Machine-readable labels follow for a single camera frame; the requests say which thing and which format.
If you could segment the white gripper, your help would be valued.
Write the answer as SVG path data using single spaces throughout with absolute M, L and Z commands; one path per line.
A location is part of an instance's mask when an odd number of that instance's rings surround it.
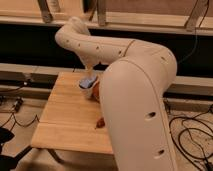
M 87 55 L 81 55 L 80 56 L 80 60 L 83 63 L 85 70 L 86 70 L 86 74 L 87 75 L 91 75 L 93 72 L 93 68 L 100 63 L 100 61 L 92 56 L 87 56 Z

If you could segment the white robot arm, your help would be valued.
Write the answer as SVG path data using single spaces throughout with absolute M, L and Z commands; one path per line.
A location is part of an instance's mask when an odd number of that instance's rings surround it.
M 72 17 L 55 34 L 91 75 L 99 63 L 99 97 L 119 171 L 178 171 L 163 93 L 176 77 L 177 62 L 166 47 L 147 41 L 92 36 Z

